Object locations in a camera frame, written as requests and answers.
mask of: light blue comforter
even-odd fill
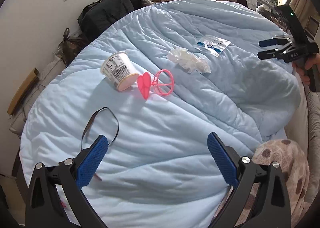
[[[232,43],[219,57],[196,53],[203,35]],[[108,106],[120,122],[118,138],[83,188],[109,226],[207,227],[225,195],[224,182],[207,148],[216,132],[241,156],[252,156],[282,129],[300,103],[292,67],[260,61],[260,40],[283,34],[275,24],[232,2],[177,0],[135,11],[85,48],[43,91],[28,115],[20,157],[30,182],[34,165],[54,166],[75,157],[91,115]],[[183,47],[204,57],[212,73],[188,74],[167,59]],[[175,79],[168,97],[145,101],[137,85],[116,91],[100,73],[102,62],[124,50],[137,70],[168,69]],[[162,75],[163,82],[168,78]],[[116,123],[108,111],[95,119],[84,147],[99,135],[111,141]],[[75,221],[60,189],[66,212]]]

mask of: silver bolt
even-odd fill
[[[36,164],[36,169],[41,169],[42,168],[42,163]]]
[[[272,165],[275,167],[275,168],[278,168],[280,166],[280,164],[276,161],[273,161],[272,162]]]
[[[66,165],[66,166],[69,166],[69,165],[71,165],[73,163],[73,160],[72,159],[66,159],[65,161],[64,161],[64,164]]]
[[[241,160],[242,160],[242,162],[245,163],[245,164],[250,163],[250,158],[248,158],[248,157],[243,157]]]

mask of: white tissue paper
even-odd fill
[[[198,58],[195,54],[188,52],[186,48],[172,49],[167,58],[175,64],[181,65],[188,73],[198,71],[199,73],[211,73],[211,69],[207,61],[203,58]]]

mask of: paper cup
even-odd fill
[[[118,91],[129,88],[139,77],[125,51],[117,52],[105,60],[100,72],[108,77]]]

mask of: bed sheet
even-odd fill
[[[193,44],[206,34],[232,43],[219,57],[197,53]],[[91,115],[108,106],[119,135],[97,169],[102,180],[83,188],[102,220],[117,228],[207,227],[228,187],[208,151],[208,134],[252,156],[299,106],[291,65],[257,58],[259,41],[279,34],[275,24],[232,2],[177,0],[132,12],[86,47],[35,102],[21,139],[27,183],[37,162],[48,167],[75,157]],[[169,61],[176,47],[206,59],[212,73],[189,74]],[[136,84],[116,91],[100,66],[121,50],[141,74],[170,70],[174,93],[145,101]],[[84,147],[99,135],[112,140],[116,127],[110,113],[101,112]],[[59,194],[76,223],[61,188]]]

